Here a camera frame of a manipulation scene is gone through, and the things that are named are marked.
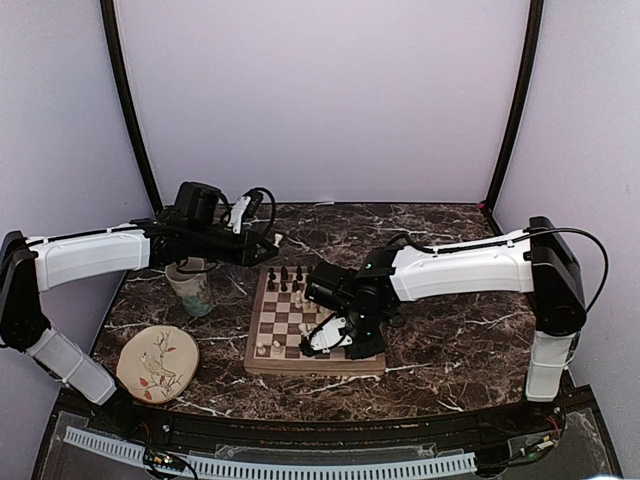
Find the wooden chess board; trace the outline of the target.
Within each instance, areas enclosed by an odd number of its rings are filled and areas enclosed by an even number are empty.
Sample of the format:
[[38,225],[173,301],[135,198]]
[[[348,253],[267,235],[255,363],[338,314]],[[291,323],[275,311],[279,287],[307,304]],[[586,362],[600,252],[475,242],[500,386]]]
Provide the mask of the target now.
[[[276,274],[274,291],[267,289],[268,270]],[[383,354],[363,360],[348,360],[342,348],[328,354],[304,356],[299,348],[303,337],[314,330],[330,312],[303,298],[306,287],[305,272],[286,268],[287,280],[281,281],[281,266],[267,266],[260,271],[253,314],[244,359],[244,368],[251,374],[286,376],[380,376],[386,369]],[[274,340],[283,346],[280,355],[273,355]],[[256,343],[262,342],[267,355],[258,356]]]

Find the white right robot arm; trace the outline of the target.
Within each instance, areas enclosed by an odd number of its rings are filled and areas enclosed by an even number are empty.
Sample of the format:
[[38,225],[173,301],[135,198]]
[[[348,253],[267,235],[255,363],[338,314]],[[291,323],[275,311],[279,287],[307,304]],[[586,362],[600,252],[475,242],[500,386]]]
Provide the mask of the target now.
[[401,304],[425,298],[479,292],[532,295],[536,326],[526,376],[526,399],[510,413],[521,434],[549,416],[573,339],[587,319],[581,268],[563,230],[544,217],[527,228],[479,241],[422,246],[413,241],[372,250],[359,269],[322,262],[308,277],[305,299],[330,315],[299,345],[313,357],[342,348],[350,360],[386,349],[380,325]]

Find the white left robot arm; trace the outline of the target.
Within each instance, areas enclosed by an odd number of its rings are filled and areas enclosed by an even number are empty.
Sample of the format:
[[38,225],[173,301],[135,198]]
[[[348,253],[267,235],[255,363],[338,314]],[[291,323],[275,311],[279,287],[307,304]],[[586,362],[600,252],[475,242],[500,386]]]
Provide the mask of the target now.
[[181,184],[173,204],[151,218],[115,227],[55,237],[7,234],[1,247],[1,345],[32,357],[91,403],[120,436],[141,427],[140,412],[119,398],[114,377],[63,335],[45,316],[40,295],[60,285],[120,271],[181,264],[190,257],[208,263],[253,267],[275,257],[270,219],[248,229],[262,202],[276,203],[254,187],[229,203],[216,187]]

